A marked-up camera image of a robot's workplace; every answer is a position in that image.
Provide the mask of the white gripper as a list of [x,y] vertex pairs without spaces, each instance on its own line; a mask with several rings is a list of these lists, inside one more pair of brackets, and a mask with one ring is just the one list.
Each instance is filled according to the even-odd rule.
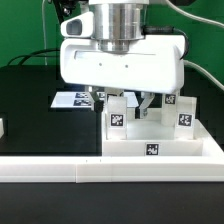
[[98,87],[143,91],[136,94],[135,118],[144,119],[154,93],[171,94],[183,87],[184,45],[181,35],[148,35],[131,42],[127,53],[114,54],[100,51],[94,40],[68,38],[61,45],[60,72],[65,82],[86,86],[96,113],[103,111]]

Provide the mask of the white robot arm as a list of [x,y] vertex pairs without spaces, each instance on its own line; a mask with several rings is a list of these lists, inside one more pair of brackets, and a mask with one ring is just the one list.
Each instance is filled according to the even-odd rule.
[[184,33],[145,24],[150,0],[89,0],[61,24],[60,70],[65,82],[143,94],[144,117],[156,93],[173,94],[184,83]]

